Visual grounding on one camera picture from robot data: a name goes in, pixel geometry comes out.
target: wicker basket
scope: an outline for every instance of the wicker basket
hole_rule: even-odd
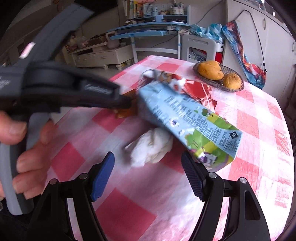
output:
[[[206,84],[208,85],[211,85],[211,86],[214,86],[216,88],[219,88],[221,90],[224,90],[224,91],[228,91],[228,92],[235,92],[235,91],[241,91],[244,89],[244,81],[243,79],[241,78],[241,76],[236,72],[234,71],[233,69],[230,69],[226,66],[223,66],[223,65],[220,65],[221,66],[221,71],[224,73],[224,74],[230,74],[230,73],[235,73],[239,76],[240,80],[241,80],[241,87],[237,90],[234,90],[234,89],[230,89],[228,87],[225,87],[223,85],[223,79],[222,80],[219,80],[219,81],[215,81],[215,80],[209,80],[203,76],[201,76],[198,71],[197,71],[197,68],[198,68],[198,65],[200,64],[201,62],[198,62],[196,63],[194,66],[193,66],[193,71],[194,73],[196,73],[196,75],[203,81],[205,82]]]

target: human hand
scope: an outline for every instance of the human hand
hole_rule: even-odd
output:
[[[55,125],[50,120],[40,132],[39,141],[32,149],[22,153],[17,159],[18,175],[13,179],[16,193],[23,193],[26,199],[41,194],[45,187],[47,171],[50,167],[50,142],[54,138]],[[13,121],[4,111],[0,111],[0,142],[15,145],[21,142],[27,132],[25,122]],[[0,201],[5,197],[0,182]]]

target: cupboard door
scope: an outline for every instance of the cupboard door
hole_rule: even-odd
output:
[[[279,99],[279,106],[281,108],[283,108],[286,103],[287,103],[287,98],[288,96],[290,96],[291,94],[291,91],[292,91],[292,88],[293,88],[293,84],[295,82],[295,77],[296,77],[296,56],[294,56],[294,62],[293,62],[293,66],[292,66],[292,69],[291,69],[291,72],[290,72],[290,76],[289,76],[289,79],[288,79],[288,82],[284,88],[284,91]]]
[[[268,19],[267,25],[268,34],[264,55],[267,73],[263,91],[279,101],[292,70],[295,41],[272,19]]]

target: colorful bag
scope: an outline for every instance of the colorful bag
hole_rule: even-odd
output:
[[[222,31],[230,43],[231,49],[236,55],[242,70],[248,80],[248,82],[259,89],[262,89],[266,81],[266,70],[262,70],[256,64],[248,62],[246,55],[244,54],[244,46],[242,44],[242,38],[237,27],[235,20],[227,23]]]

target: pink checkered tablecloth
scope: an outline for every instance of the pink checkered tablecloth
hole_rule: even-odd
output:
[[[190,62],[149,56],[111,81],[127,91],[152,68],[194,80],[192,67]],[[275,240],[286,223],[294,189],[292,146],[282,111],[275,98],[249,83],[239,92],[213,89],[211,94],[218,102],[216,112],[244,133],[237,158],[217,173],[224,179],[248,179]],[[58,123],[48,180],[74,179],[108,151],[115,154],[104,194],[93,204],[110,241],[186,241],[201,213],[203,203],[194,196],[181,166],[185,148],[177,140],[159,163],[130,167],[123,148],[150,127],[139,117],[116,119],[113,111],[99,108],[72,109]],[[222,237],[227,208],[225,198],[214,240]],[[69,210],[75,237],[82,240],[71,200]]]

